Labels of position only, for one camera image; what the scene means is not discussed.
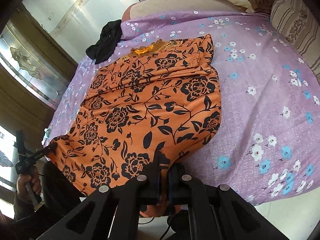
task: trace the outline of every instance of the white wall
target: white wall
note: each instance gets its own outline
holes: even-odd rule
[[[85,50],[99,39],[102,27],[122,18],[139,0],[23,0],[39,24],[80,62]]]

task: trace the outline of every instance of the dark sleeve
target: dark sleeve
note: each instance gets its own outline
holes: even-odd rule
[[[35,212],[32,202],[27,202],[18,197],[18,193],[16,192],[14,198],[14,219],[20,220],[25,217],[32,215]]]

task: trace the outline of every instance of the bed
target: bed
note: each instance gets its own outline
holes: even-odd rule
[[[319,187],[320,31],[304,3],[292,1],[275,0],[271,18],[228,5],[221,5],[224,11],[180,8],[130,17],[107,62],[95,65],[86,57],[79,64],[44,145],[69,132],[100,67],[157,39],[209,33],[222,122],[216,136],[184,162],[188,172],[212,186],[227,183],[254,205]],[[304,28],[296,30],[302,21]]]

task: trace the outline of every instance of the beige pillow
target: beige pillow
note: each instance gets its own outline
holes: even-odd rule
[[[224,0],[145,0],[132,6],[130,18],[139,18],[146,15],[168,11],[230,11],[243,12],[230,2]]]
[[[302,0],[275,0],[270,21],[303,56],[320,84],[320,28]]]

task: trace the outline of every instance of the striped pillow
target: striped pillow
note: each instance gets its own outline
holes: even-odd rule
[[[303,56],[320,84],[320,28],[302,0],[275,0],[273,27]]]

